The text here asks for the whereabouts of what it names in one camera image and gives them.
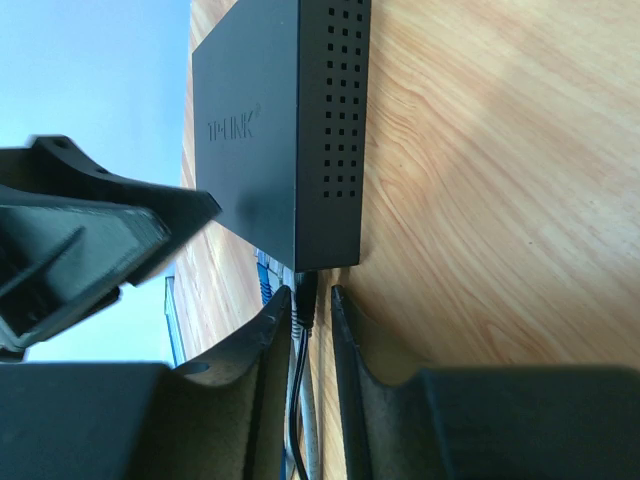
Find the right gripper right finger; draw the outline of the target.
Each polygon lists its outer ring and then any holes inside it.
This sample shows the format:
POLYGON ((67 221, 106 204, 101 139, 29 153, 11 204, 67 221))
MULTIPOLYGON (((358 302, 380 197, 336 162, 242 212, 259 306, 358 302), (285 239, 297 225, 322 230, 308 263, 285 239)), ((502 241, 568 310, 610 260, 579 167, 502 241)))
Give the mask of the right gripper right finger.
POLYGON ((622 366, 438 367, 335 286, 351 479, 635 479, 639 374, 622 366))

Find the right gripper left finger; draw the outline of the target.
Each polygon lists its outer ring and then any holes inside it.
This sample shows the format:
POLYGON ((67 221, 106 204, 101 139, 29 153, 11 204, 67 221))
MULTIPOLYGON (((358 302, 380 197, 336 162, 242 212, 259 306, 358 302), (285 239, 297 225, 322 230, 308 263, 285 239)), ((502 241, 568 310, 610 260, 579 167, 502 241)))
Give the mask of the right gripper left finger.
POLYGON ((5 479, 275 479, 291 293, 182 364, 1 368, 5 479))

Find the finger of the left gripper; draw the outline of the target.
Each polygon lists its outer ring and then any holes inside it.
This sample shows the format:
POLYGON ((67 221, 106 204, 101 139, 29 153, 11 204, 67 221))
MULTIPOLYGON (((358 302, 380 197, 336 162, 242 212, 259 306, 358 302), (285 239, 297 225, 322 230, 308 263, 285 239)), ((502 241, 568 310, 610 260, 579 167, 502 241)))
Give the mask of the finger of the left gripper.
POLYGON ((2 149, 2 357, 112 305, 220 212, 207 192, 115 175, 66 136, 2 149))

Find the black power adapter with cord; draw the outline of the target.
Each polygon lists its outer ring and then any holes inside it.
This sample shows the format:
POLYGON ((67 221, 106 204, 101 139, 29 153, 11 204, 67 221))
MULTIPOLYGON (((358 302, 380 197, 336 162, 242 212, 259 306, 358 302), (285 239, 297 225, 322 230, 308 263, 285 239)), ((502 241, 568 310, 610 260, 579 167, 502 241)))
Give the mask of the black power adapter with cord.
POLYGON ((318 479, 319 448, 315 401, 309 363, 309 340, 314 325, 318 273, 295 273, 292 289, 292 342, 295 370, 289 391, 287 435, 300 479, 318 479))

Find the black network switch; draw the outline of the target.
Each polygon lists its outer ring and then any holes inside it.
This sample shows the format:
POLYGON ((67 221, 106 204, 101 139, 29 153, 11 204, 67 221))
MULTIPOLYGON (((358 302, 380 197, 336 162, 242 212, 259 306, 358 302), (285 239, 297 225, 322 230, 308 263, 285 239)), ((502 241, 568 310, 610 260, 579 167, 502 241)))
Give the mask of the black network switch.
POLYGON ((360 259, 371 5, 236 2, 192 55, 196 186, 301 272, 360 259))

